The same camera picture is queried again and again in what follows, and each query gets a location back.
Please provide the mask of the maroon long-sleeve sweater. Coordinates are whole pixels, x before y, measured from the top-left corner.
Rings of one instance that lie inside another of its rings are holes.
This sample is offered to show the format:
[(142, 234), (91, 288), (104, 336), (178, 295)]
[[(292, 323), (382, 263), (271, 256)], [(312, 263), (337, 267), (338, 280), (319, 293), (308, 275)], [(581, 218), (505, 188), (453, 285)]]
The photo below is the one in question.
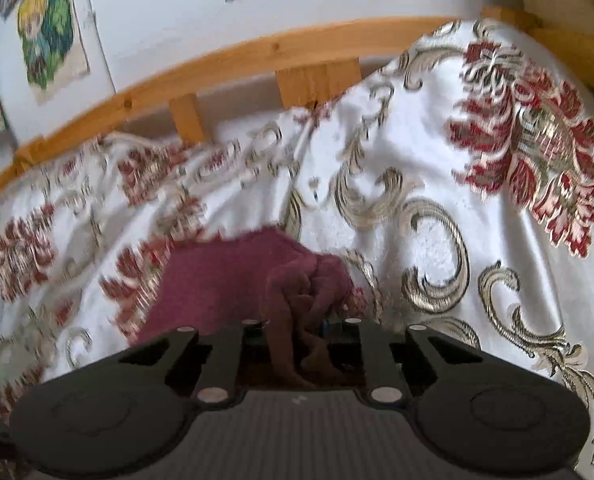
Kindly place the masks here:
[(272, 366), (285, 384), (313, 389), (345, 383), (321, 334), (324, 320), (359, 318), (343, 259), (311, 252), (276, 228), (171, 250), (140, 344), (181, 326), (211, 335), (260, 322)]

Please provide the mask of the floral white satin bedspread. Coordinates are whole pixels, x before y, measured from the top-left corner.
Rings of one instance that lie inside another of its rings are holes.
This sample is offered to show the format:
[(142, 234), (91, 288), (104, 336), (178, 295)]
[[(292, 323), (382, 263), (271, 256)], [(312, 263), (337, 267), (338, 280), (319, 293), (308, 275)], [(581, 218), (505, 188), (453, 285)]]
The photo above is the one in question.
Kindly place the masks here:
[(201, 143), (159, 106), (0, 192), (0, 418), (125, 349), (172, 247), (275, 226), (343, 258), (355, 300), (580, 396), (594, 479), (594, 82), (566, 32), (452, 21), (360, 58), (332, 99), (273, 73), (197, 92)]

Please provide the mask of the blond character green poster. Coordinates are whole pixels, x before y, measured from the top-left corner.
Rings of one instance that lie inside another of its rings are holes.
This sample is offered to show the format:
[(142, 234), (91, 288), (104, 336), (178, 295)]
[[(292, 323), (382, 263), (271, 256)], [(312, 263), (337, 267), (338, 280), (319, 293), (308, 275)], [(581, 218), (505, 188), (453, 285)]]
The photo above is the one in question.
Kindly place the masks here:
[(12, 12), (28, 86), (38, 105), (90, 73), (74, 0), (0, 0), (0, 16)]

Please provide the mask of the wooden bed frame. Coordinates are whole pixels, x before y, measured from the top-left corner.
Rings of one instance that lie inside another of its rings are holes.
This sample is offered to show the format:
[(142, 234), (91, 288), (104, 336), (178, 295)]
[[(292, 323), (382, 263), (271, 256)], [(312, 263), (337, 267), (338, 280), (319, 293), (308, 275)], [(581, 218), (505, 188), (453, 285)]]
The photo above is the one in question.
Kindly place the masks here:
[(208, 136), (197, 109), (197, 92), (227, 82), (273, 73), (283, 106), (328, 101), (360, 81), (360, 58), (399, 53), (445, 23), (443, 16), (362, 18), (288, 29), (211, 51), (135, 84), (50, 136), (24, 145), (0, 174), (0, 192), (40, 162), (159, 106), (169, 108), (184, 142), (204, 142)]

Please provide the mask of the white wall pipe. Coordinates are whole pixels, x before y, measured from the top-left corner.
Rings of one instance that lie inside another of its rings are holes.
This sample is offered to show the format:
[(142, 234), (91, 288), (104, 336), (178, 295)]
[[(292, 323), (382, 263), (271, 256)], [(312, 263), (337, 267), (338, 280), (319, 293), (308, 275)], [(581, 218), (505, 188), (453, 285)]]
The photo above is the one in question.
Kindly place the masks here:
[(103, 66), (107, 79), (110, 82), (110, 85), (113, 89), (113, 93), (116, 93), (117, 88), (113, 80), (110, 66), (108, 65), (107, 56), (104, 52), (103, 42), (98, 24), (98, 14), (96, 14), (96, 9), (94, 9), (93, 0), (86, 0), (86, 13), (84, 13), (84, 27), (91, 28), (94, 32), (94, 35), (96, 35), (96, 42), (98, 43), (101, 52), (101, 58), (103, 61)]

